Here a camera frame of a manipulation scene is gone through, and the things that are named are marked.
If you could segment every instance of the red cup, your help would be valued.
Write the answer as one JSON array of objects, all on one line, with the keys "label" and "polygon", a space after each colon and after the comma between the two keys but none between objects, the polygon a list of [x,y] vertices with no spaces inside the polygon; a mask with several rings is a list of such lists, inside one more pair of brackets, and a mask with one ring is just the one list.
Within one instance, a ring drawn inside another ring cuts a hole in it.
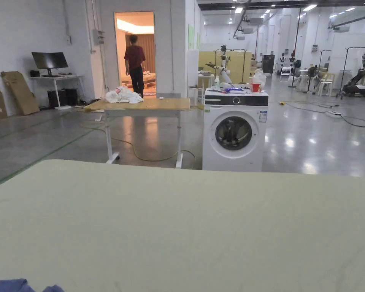
[{"label": "red cup", "polygon": [[254,84],[254,83],[252,83],[252,86],[253,86],[253,92],[258,92],[258,91],[259,91],[259,89],[260,89],[260,85],[261,85],[261,84]]}]

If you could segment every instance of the bed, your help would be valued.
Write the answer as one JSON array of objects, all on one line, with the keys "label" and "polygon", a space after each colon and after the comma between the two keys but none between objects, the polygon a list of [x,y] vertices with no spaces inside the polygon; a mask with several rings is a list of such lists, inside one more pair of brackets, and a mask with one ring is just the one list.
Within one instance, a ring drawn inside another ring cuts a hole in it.
[{"label": "bed", "polygon": [[[143,82],[145,83],[146,87],[149,87],[156,81],[156,74],[150,73],[150,75],[144,75],[143,76]],[[132,81],[130,76],[122,76],[122,84],[126,85],[127,87],[132,87]]]}]

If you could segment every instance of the white bottle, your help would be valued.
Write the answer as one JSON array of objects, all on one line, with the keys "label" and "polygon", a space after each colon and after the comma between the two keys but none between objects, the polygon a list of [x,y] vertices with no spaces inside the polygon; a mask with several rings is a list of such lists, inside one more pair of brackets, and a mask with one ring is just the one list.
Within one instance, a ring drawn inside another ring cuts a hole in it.
[{"label": "white bottle", "polygon": [[215,78],[215,90],[220,90],[220,87],[219,87],[219,76],[216,76]]}]

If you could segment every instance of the crumpled towel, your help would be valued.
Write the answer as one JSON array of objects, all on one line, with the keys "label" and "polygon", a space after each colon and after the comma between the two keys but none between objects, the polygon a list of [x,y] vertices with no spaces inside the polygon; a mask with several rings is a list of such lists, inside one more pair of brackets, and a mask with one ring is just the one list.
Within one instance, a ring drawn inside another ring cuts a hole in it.
[{"label": "crumpled towel", "polygon": [[115,102],[129,102],[138,103],[142,102],[143,98],[140,94],[130,91],[126,86],[119,86],[115,90],[109,91],[104,97],[105,101],[115,103]]},{"label": "crumpled towel", "polygon": [[[0,280],[0,292],[35,292],[26,279]],[[64,292],[59,286],[46,287],[43,292]]]}]

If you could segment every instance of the computer monitor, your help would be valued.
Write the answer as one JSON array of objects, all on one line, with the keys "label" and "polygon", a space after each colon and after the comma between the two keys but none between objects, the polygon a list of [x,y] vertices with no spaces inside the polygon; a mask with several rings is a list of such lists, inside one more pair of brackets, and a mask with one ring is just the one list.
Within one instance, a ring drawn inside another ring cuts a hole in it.
[{"label": "computer monitor", "polygon": [[53,68],[67,68],[63,52],[32,52],[35,64],[38,69],[47,69],[48,75],[42,75],[43,77],[55,77],[51,74]]}]

